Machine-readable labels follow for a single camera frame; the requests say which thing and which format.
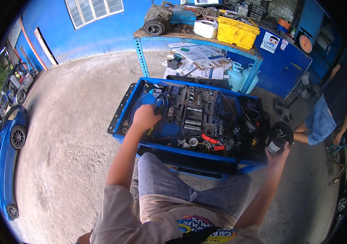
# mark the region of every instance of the beige t-shirt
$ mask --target beige t-shirt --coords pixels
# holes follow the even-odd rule
[[[209,226],[221,227],[204,243],[262,244],[257,226],[231,229],[235,219],[182,199],[148,194],[139,200],[139,220],[132,210],[133,197],[120,185],[104,188],[102,211],[92,232],[91,244],[164,244],[183,233]]]

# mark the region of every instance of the window frame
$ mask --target window frame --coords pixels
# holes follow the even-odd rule
[[[94,9],[93,4],[92,4],[92,0],[87,0],[87,1],[88,1],[88,3],[90,4],[91,12],[92,12],[92,15],[93,15],[93,20],[90,20],[90,21],[88,21],[88,22],[85,22],[85,19],[84,19],[84,16],[83,16],[83,12],[81,11],[81,7],[80,7],[79,0],[75,0],[76,7],[78,8],[78,11],[79,11],[81,20],[82,20],[82,22],[83,22],[82,25],[76,27],[76,24],[75,24],[75,22],[74,22],[74,20],[73,20],[72,14],[70,13],[70,9],[69,9],[69,6],[68,6],[68,2],[67,2],[67,0],[64,0],[65,5],[67,6],[67,9],[68,9],[68,14],[69,14],[70,20],[72,21],[73,27],[75,28],[75,30],[77,30],[77,29],[79,29],[79,28],[81,28],[81,27],[83,27],[83,26],[85,26],[85,25],[87,25],[87,24],[89,24],[89,23],[91,23],[91,22],[94,22],[94,21],[96,21],[96,20],[100,20],[100,19],[102,19],[102,18],[104,18],[104,17],[107,17],[107,16],[110,16],[110,15],[117,14],[117,13],[120,13],[120,12],[124,12],[124,11],[125,11],[125,8],[124,8],[124,6],[123,6],[123,0],[121,0],[122,10],[118,10],[118,11],[115,11],[115,12],[110,12],[110,7],[108,6],[108,1],[107,1],[107,0],[103,0],[104,6],[106,7],[106,12],[107,12],[107,14],[102,15],[102,16],[100,16],[100,17],[96,17],[96,13],[95,13],[95,9]]]

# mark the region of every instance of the gray shorts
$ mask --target gray shorts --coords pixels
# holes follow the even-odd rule
[[[230,214],[238,219],[252,187],[248,174],[234,175],[220,181],[216,188],[195,191],[171,172],[155,155],[145,153],[138,161],[139,196],[160,194],[184,199]]]

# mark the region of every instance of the t-shirt print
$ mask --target t-shirt print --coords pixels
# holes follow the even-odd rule
[[[178,229],[182,232],[197,232],[207,227],[214,227],[215,225],[206,218],[196,215],[184,215],[182,219],[176,220],[180,227]],[[216,232],[213,232],[203,243],[224,243],[232,240],[238,231],[229,228],[219,228]]]

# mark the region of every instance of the concrete floor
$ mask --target concrete floor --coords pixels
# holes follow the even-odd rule
[[[162,77],[166,53],[146,53],[151,77]],[[90,231],[101,210],[103,187],[119,143],[108,125],[129,85],[142,72],[135,53],[104,55],[70,62],[40,74],[25,106],[30,123],[15,175],[19,218],[10,225],[27,243],[74,243]],[[271,123],[271,93],[255,88]],[[292,128],[310,113],[314,101],[292,107]],[[327,234],[338,184],[328,186],[323,143],[291,146],[278,192],[259,229],[265,243],[319,243]],[[266,168],[251,172],[254,198]],[[180,176],[197,190],[216,181]],[[138,212],[137,184],[131,192]]]

